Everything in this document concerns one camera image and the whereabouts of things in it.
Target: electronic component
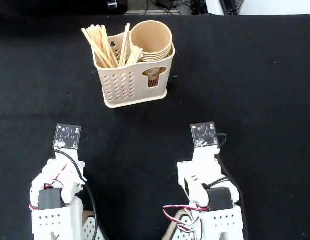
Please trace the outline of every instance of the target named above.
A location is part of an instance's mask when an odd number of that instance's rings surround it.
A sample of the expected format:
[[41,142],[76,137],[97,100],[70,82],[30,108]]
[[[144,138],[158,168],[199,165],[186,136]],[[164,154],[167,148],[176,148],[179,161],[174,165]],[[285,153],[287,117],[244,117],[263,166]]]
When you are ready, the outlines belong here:
[[59,209],[64,206],[61,199],[61,188],[47,188],[39,191],[38,210]]
[[218,145],[213,122],[192,124],[190,125],[190,129],[195,148]]
[[209,198],[210,211],[220,211],[233,208],[230,190],[226,187],[206,189]]
[[80,130],[80,126],[57,124],[53,147],[77,150]]

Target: black fabric surface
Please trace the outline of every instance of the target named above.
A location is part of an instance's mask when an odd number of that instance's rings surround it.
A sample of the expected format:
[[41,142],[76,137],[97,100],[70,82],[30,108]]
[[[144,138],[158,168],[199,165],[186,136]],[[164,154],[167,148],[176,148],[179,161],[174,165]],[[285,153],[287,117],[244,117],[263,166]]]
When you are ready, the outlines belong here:
[[[82,126],[99,220],[110,240],[158,240],[167,204],[186,204],[176,162],[190,124],[228,134],[221,157],[244,195],[251,240],[310,239],[310,16],[158,16],[176,55],[163,100],[109,109],[80,32],[149,17],[0,24],[0,240],[29,240],[31,180],[56,123]],[[91,209],[86,193],[86,209]]]

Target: wire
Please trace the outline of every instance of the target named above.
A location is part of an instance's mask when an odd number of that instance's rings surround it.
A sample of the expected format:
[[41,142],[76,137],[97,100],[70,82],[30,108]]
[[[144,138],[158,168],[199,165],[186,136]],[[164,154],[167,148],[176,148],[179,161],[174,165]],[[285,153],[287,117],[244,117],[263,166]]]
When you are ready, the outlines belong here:
[[223,146],[227,140],[227,135],[224,134],[224,133],[216,133],[216,134],[213,134],[211,135],[208,139],[204,140],[202,143],[201,143],[201,147],[204,147],[204,144],[206,144],[209,140],[215,138],[215,137],[224,137],[224,141],[222,141],[219,145],[218,145],[218,148],[221,148],[221,146]]
[[148,8],[149,8],[149,0],[146,0],[146,10],[144,12],[144,15],[146,15]]
[[[66,153],[64,153],[63,151],[59,151],[59,150],[53,150],[54,153],[56,154],[61,154],[61,155],[64,155],[66,158],[69,159],[69,161],[71,161],[71,163],[74,165],[75,169],[76,169],[76,172],[78,174],[78,177],[80,178],[81,181],[85,182],[85,180],[83,179],[80,171],[79,171],[79,168],[78,168],[78,165],[75,163],[75,161]],[[94,218],[95,218],[95,227],[94,227],[94,234],[93,234],[93,237],[92,239],[96,239],[96,235],[97,235],[97,230],[98,230],[98,221],[97,221],[97,211],[96,211],[96,205],[95,205],[95,201],[94,201],[94,198],[93,198],[93,195],[90,191],[90,188],[88,186],[87,183],[85,183],[85,188],[86,188],[86,191],[89,195],[89,198],[90,198],[90,202],[91,202],[91,205],[92,205],[92,208],[93,208],[93,212],[94,212]]]
[[[191,223],[184,223],[182,222],[181,220],[178,220],[172,216],[170,216],[167,212],[166,212],[166,209],[171,209],[171,208],[182,208],[189,216],[189,218],[191,219]],[[199,217],[197,217],[196,220],[193,219],[191,213],[189,212],[189,210],[193,210],[193,211],[197,211],[197,212],[206,212],[206,211],[209,211],[210,208],[208,206],[206,207],[201,207],[199,204],[196,204],[196,207],[192,207],[192,206],[189,206],[189,205],[166,205],[163,207],[163,213],[164,215],[169,219],[171,220],[172,222],[174,223],[177,223],[177,228],[185,233],[192,233],[194,232],[194,230],[191,228],[191,226],[193,224],[195,224],[198,220],[199,220]]]
[[241,211],[242,211],[242,219],[243,219],[243,223],[244,223],[244,234],[245,234],[245,240],[248,240],[248,229],[247,229],[247,219],[246,219],[246,213],[245,213],[245,205],[244,205],[244,200],[243,200],[243,194],[240,190],[240,188],[238,187],[238,185],[236,184],[236,182],[234,181],[234,179],[231,177],[231,175],[229,174],[228,170],[226,169],[225,165],[223,164],[223,162],[221,161],[219,155],[216,155],[216,159],[219,163],[219,165],[221,166],[221,169],[224,171],[225,175],[228,176],[229,181],[237,188],[238,193],[239,193],[239,197],[240,197],[240,201],[241,201]]
[[225,177],[222,177],[222,178],[220,178],[220,179],[218,179],[218,180],[216,180],[210,184],[203,184],[203,187],[205,189],[210,189],[211,187],[213,187],[219,183],[223,183],[223,182],[227,182],[227,181],[229,181],[229,178],[225,176]]

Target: paper cup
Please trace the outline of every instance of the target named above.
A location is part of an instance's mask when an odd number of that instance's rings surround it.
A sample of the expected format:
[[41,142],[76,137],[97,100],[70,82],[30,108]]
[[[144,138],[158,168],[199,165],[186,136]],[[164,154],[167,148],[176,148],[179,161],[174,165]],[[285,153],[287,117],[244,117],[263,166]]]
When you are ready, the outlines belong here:
[[162,22],[142,21],[131,29],[129,43],[142,48],[144,57],[157,57],[170,51],[172,34]]

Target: cup rim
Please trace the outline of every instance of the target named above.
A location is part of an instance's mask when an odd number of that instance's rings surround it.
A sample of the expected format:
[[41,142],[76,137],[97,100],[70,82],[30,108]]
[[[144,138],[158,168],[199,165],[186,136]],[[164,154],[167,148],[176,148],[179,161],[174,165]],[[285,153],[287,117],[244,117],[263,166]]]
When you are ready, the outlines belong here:
[[169,44],[161,51],[157,51],[157,52],[144,52],[144,51],[141,51],[142,54],[146,54],[146,55],[158,55],[158,54],[161,54],[162,52],[165,52],[167,51],[167,49],[170,50],[171,48],[171,45],[172,45],[172,41],[173,41],[173,36],[172,36],[172,33],[171,33],[171,30],[169,29],[169,27],[167,25],[165,25],[164,23],[160,22],[160,21],[154,21],[154,20],[147,20],[147,21],[141,21],[140,23],[136,24],[130,31],[130,34],[129,34],[129,44],[130,44],[130,47],[131,46],[134,46],[133,43],[131,42],[131,35],[132,35],[132,32],[133,30],[141,25],[141,24],[144,24],[144,23],[149,23],[149,22],[152,22],[152,23],[157,23],[157,24],[161,24],[162,26],[164,26],[167,30],[168,30],[168,33],[169,33],[169,36],[170,36],[170,42]]

